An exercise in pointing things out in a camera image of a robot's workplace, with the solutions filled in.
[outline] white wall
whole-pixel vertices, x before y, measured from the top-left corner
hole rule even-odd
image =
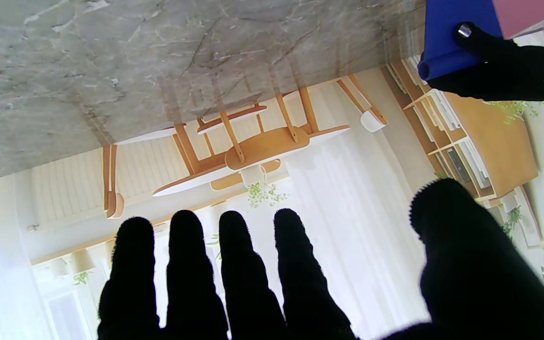
[[[436,176],[415,132],[379,68],[363,71],[357,76],[371,100],[387,119],[387,126],[382,129],[382,133],[404,171],[410,190],[419,191],[423,185],[436,179]]]
[[[119,220],[106,219],[104,211],[102,211],[102,214],[96,217],[66,226],[45,228],[35,232],[21,230],[21,232],[28,256],[34,260],[86,243],[92,239],[115,234],[121,223],[129,217],[142,216],[154,220],[181,209],[194,207],[236,189],[234,187],[224,191],[213,191],[207,184],[177,194],[151,198],[145,202],[127,206],[123,218]]]

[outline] gloved hand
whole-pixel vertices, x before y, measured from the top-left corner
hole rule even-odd
[[[353,340],[350,322],[328,292],[299,216],[289,209],[278,211],[274,234],[286,320],[244,219],[234,211],[220,218],[222,279],[233,340]],[[149,221],[134,217],[123,222],[110,280],[100,297],[99,339],[227,340],[228,322],[196,215],[180,211],[170,222],[165,329],[159,328],[157,316],[153,252]]]
[[[516,45],[463,22],[453,39],[482,64],[428,80],[432,88],[484,101],[544,101],[544,47]]]

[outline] finger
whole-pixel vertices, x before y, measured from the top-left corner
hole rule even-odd
[[[222,279],[233,340],[286,337],[276,295],[268,288],[266,268],[253,250],[247,224],[236,211],[220,217]]]
[[[276,212],[274,237],[289,331],[307,339],[354,338],[348,317],[329,294],[313,246],[294,211]]]
[[[453,31],[455,43],[485,62],[520,58],[519,47],[512,40],[492,36],[473,22],[462,22]]]
[[[501,64],[510,69],[513,77],[544,80],[544,47],[518,46],[484,32],[473,22],[462,22],[453,31],[457,45],[484,62]]]
[[[117,232],[110,279],[100,295],[99,339],[149,339],[158,332],[154,265],[153,226],[129,218]]]
[[[171,219],[167,289],[169,336],[227,340],[228,323],[215,293],[203,228],[192,211],[179,211]]]

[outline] gray marble countertop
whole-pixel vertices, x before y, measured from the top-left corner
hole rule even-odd
[[[0,0],[0,177],[386,64],[424,17],[425,0]]]

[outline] white curtain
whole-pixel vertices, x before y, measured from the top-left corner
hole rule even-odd
[[[411,229],[408,189],[383,132],[371,134],[337,88],[314,100],[345,112],[352,129],[287,157],[296,196],[332,292],[363,338],[429,315],[418,281],[423,245]]]
[[[0,178],[0,340],[50,340],[17,222],[15,175]]]

